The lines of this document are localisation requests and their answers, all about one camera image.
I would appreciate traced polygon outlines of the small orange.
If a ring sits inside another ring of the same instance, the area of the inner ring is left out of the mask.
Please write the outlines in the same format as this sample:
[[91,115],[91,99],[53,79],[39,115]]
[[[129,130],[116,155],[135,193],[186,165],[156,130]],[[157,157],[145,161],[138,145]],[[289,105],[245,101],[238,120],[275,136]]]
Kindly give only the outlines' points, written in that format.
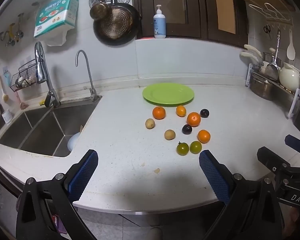
[[211,135],[207,130],[202,129],[198,132],[197,138],[202,144],[206,144],[210,141]]

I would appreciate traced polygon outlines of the green tomato round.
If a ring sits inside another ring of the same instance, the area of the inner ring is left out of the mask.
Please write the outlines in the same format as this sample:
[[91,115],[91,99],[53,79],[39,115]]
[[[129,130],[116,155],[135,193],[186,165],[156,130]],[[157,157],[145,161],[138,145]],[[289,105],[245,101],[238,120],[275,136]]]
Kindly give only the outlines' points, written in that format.
[[202,144],[200,141],[193,141],[190,144],[190,152],[193,154],[198,154],[202,151]]

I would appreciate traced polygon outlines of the large orange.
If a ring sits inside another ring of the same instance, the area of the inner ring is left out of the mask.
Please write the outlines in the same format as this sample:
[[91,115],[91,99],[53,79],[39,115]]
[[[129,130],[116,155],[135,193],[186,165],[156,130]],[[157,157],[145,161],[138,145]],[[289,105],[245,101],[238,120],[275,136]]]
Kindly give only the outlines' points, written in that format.
[[166,117],[166,111],[163,107],[157,106],[153,108],[152,115],[157,120],[162,120]]
[[197,112],[191,112],[187,116],[187,124],[190,125],[191,127],[199,126],[200,122],[201,122],[201,116]]

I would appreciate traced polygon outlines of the green tomato with stem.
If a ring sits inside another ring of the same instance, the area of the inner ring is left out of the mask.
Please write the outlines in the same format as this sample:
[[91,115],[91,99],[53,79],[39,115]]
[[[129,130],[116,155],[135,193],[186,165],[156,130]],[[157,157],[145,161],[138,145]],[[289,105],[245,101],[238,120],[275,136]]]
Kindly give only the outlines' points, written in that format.
[[187,143],[185,142],[179,142],[177,147],[176,147],[176,152],[179,154],[179,155],[182,155],[182,156],[185,156],[188,154],[189,152],[189,146]]

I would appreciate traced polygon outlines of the dark plum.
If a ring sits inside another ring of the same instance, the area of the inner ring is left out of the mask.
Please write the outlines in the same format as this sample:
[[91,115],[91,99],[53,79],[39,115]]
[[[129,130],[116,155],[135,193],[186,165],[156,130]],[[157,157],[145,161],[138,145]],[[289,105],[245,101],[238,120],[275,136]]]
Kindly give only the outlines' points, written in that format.
[[183,134],[191,134],[192,133],[192,126],[190,126],[189,124],[185,124],[183,127],[182,127],[182,133]]
[[209,117],[209,115],[210,115],[210,112],[209,112],[209,110],[208,109],[202,109],[201,111],[200,111],[200,116],[202,117],[202,118],[208,118]]

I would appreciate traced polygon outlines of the tan longan fruit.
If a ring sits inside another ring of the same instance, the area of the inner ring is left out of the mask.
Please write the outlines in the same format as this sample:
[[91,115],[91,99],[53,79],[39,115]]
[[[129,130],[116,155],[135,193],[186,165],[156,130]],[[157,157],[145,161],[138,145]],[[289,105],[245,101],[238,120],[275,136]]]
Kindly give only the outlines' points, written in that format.
[[172,129],[168,129],[164,133],[164,137],[166,140],[173,140],[175,138],[175,131]]
[[155,121],[153,119],[149,118],[146,120],[145,126],[147,129],[153,129],[155,127]]

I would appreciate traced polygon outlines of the large chrome kitchen faucet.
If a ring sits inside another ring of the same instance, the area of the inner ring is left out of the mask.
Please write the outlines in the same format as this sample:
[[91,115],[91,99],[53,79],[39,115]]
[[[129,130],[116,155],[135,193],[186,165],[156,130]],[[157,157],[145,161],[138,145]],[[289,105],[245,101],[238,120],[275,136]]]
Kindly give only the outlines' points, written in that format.
[[44,101],[45,107],[53,107],[57,108],[58,106],[61,105],[58,95],[52,85],[51,78],[49,75],[49,71],[47,68],[46,64],[46,59],[45,59],[45,53],[43,50],[43,46],[41,42],[36,42],[34,46],[34,56],[35,56],[35,61],[36,61],[36,68],[37,68],[37,73],[36,73],[36,79],[37,83],[47,83],[48,87],[48,93],[46,96],[46,99]]

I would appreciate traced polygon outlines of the steel pot on rack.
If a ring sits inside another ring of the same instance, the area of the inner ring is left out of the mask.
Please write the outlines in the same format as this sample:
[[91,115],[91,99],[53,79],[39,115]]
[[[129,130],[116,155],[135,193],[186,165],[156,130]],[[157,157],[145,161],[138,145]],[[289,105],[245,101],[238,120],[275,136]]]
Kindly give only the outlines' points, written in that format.
[[250,76],[250,90],[265,100],[273,101],[274,85],[256,73]]

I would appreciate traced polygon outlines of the cream ceramic jug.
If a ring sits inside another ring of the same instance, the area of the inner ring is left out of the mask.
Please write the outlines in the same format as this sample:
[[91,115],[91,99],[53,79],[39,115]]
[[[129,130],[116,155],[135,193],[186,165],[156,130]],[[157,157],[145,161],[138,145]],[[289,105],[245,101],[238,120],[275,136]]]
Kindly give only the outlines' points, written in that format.
[[300,70],[284,62],[280,70],[279,81],[283,87],[294,93],[297,88],[300,88]]

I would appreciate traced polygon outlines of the white bowl in sink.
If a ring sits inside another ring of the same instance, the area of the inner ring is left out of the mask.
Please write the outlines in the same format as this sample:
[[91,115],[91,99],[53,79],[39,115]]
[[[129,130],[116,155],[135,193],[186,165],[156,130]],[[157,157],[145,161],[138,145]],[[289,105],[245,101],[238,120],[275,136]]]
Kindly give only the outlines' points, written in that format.
[[79,138],[80,134],[81,134],[81,133],[78,132],[78,133],[74,134],[74,135],[68,140],[67,148],[68,148],[68,150],[69,150],[70,152],[74,149],[75,145],[77,144],[77,141],[78,141],[78,138]]

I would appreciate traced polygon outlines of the metal dish rack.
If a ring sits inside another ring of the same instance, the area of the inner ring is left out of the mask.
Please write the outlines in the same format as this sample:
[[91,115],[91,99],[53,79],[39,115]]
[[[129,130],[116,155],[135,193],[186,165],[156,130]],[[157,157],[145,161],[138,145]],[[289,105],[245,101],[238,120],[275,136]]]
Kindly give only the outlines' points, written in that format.
[[257,65],[254,65],[252,63],[249,64],[245,81],[245,86],[248,88],[250,88],[250,76],[253,73],[266,78],[270,83],[274,85],[274,98],[272,102],[277,104],[283,110],[286,118],[291,119],[296,116],[298,107],[300,106],[300,89],[297,89],[294,93],[291,92],[290,90],[283,87],[279,82],[273,81],[270,78],[267,78],[259,73]]

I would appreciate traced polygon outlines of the stainless steel sink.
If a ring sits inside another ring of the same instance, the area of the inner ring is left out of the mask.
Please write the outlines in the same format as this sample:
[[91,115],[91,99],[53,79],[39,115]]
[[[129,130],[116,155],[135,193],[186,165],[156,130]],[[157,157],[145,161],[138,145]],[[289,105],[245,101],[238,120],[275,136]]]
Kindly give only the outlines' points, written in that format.
[[25,111],[0,136],[0,144],[53,157],[70,154],[67,144],[81,132],[99,100],[63,103],[57,108]]

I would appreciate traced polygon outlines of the metal spatula hanging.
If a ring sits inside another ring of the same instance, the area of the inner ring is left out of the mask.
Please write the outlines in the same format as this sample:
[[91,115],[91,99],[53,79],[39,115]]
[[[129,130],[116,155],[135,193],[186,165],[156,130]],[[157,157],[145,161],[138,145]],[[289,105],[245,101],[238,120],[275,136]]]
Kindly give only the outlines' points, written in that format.
[[281,37],[281,30],[280,28],[277,29],[277,40],[276,40],[276,51],[274,60],[272,63],[266,66],[264,74],[272,80],[277,81],[279,79],[280,74],[280,67],[277,65],[277,56],[279,53],[279,46],[280,46],[280,37]]

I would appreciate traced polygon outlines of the white rice paddle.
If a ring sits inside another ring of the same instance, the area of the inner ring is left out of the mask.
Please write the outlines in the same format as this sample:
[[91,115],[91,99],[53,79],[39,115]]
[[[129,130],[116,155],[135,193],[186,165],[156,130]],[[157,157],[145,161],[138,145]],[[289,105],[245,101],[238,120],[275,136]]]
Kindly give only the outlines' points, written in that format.
[[293,45],[293,31],[292,31],[292,29],[289,29],[289,45],[287,47],[286,55],[287,55],[287,58],[290,61],[295,60],[296,52],[295,52],[295,48],[294,48],[294,45]]

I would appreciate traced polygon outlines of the yellow orange small citrus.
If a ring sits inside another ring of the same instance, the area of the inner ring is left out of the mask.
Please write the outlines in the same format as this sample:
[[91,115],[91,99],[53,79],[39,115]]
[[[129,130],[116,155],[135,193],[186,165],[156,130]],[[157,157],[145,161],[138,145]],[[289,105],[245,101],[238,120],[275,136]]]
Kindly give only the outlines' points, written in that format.
[[176,107],[176,114],[179,117],[185,117],[186,116],[186,108],[182,105]]

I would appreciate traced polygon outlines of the black scissors hanging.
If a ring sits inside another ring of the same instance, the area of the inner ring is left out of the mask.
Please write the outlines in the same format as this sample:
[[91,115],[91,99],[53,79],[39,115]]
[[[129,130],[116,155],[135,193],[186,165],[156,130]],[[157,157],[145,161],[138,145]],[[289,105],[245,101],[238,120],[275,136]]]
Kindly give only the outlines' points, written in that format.
[[271,37],[271,27],[270,27],[270,25],[266,24],[263,27],[263,31],[268,35],[269,39],[271,40],[272,37]]

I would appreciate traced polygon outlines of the thin gooseneck faucet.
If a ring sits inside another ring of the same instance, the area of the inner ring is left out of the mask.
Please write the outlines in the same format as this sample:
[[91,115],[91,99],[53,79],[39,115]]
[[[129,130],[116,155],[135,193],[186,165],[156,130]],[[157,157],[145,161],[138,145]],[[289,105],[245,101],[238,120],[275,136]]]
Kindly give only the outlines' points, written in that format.
[[86,67],[87,67],[87,72],[88,72],[88,76],[89,76],[89,82],[90,82],[90,98],[92,100],[92,102],[97,102],[100,99],[100,96],[97,94],[97,91],[94,87],[94,83],[93,83],[93,79],[92,79],[92,75],[91,75],[91,71],[90,71],[90,66],[89,66],[89,60],[87,57],[87,54],[84,50],[80,49],[75,56],[75,66],[78,67],[78,60],[79,60],[79,55],[83,54],[84,58],[85,58],[85,62],[86,62]]

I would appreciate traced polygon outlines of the green plate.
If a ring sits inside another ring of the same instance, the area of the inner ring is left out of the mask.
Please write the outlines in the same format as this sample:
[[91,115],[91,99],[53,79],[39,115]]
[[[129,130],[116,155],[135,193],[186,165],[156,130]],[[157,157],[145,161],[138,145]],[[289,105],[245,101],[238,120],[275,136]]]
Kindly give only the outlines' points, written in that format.
[[155,83],[142,91],[145,100],[156,105],[182,105],[194,98],[194,91],[179,83]]

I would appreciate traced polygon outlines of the yellow toy bicycle decoration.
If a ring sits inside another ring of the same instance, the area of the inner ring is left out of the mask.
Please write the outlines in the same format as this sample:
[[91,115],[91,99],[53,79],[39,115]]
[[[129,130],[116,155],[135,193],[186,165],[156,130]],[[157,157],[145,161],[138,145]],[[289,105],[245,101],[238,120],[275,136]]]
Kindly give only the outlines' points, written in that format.
[[22,20],[23,20],[23,15],[24,13],[20,13],[18,15],[18,28],[17,28],[17,31],[14,33],[13,32],[13,27],[15,26],[15,23],[11,23],[9,25],[9,28],[7,31],[5,32],[0,32],[0,40],[1,41],[4,41],[6,36],[8,36],[8,42],[6,42],[5,46],[14,46],[15,43],[18,43],[24,36],[24,33],[22,32],[21,30],[21,23],[22,23]]

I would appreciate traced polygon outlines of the blue white soap bottle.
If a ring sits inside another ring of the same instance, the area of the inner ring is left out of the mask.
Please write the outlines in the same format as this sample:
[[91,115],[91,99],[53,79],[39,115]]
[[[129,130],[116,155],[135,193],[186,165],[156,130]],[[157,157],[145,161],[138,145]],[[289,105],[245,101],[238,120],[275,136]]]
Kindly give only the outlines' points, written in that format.
[[161,5],[156,5],[156,14],[153,16],[153,27],[154,27],[154,37],[155,38],[165,38],[166,37],[166,17],[162,13]]

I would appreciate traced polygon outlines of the copper colander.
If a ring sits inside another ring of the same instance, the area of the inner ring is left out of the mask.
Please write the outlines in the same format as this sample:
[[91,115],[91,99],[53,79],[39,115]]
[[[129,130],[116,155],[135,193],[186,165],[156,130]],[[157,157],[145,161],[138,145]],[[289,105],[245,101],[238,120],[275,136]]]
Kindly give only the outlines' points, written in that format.
[[128,10],[112,7],[110,14],[100,23],[100,33],[112,40],[121,38],[130,31],[133,18]]

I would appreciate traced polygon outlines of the teal paper towel pack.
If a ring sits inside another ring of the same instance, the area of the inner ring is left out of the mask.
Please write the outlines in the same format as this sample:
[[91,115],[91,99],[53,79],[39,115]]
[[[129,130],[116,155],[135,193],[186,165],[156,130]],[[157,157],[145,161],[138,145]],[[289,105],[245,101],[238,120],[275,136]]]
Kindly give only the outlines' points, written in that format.
[[50,39],[75,28],[78,0],[52,0],[38,11],[34,38]]

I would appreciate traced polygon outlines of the small copper saucepan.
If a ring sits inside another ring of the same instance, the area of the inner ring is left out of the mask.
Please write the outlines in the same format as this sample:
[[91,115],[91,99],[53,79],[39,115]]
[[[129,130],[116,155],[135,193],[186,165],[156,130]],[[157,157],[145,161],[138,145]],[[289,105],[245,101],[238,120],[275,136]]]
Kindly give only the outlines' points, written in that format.
[[100,0],[99,3],[94,3],[90,8],[90,17],[94,21],[105,20],[111,13],[111,5],[106,3],[106,0]]

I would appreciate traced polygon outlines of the dark wooden window frame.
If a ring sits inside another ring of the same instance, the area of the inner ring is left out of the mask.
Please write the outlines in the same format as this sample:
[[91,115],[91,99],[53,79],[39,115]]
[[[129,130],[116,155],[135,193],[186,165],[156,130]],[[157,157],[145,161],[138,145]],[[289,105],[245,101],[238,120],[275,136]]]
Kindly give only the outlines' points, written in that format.
[[166,36],[213,41],[235,47],[248,42],[244,0],[133,0],[141,15],[138,39],[154,37],[153,17],[161,6]]

